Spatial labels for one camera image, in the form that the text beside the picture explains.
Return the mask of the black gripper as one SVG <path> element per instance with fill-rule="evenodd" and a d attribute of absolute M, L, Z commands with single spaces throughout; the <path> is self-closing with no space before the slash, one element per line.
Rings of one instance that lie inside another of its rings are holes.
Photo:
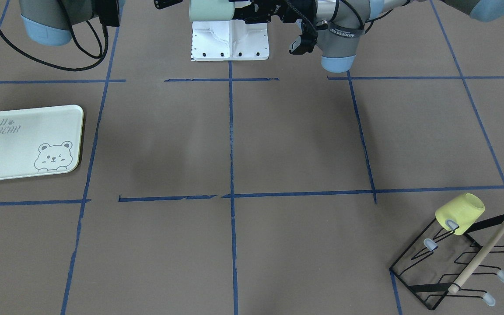
<path fill-rule="evenodd" d="M 315 0 L 251 0 L 250 5 L 241 8 L 241 19 L 246 24 L 269 23 L 272 16 L 278 16 L 283 23 L 294 23 L 299 19 L 313 21 Z"/>

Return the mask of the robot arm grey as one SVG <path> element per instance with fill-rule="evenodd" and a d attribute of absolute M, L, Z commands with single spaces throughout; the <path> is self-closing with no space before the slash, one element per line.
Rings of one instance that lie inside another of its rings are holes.
<path fill-rule="evenodd" d="M 119 26 L 124 0 L 21 0 L 26 33 L 38 44 L 62 46 L 72 39 L 70 26 L 98 17 L 106 26 Z"/>

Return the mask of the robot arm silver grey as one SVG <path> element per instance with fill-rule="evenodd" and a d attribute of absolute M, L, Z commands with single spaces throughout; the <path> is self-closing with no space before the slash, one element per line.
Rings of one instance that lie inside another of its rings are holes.
<path fill-rule="evenodd" d="M 277 16 L 283 23 L 299 23 L 301 34 L 289 53 L 322 52 L 322 67 L 331 73 L 350 70 L 360 38 L 377 20 L 410 0 L 252 0 L 236 8 L 233 18 L 246 24 L 268 23 Z"/>

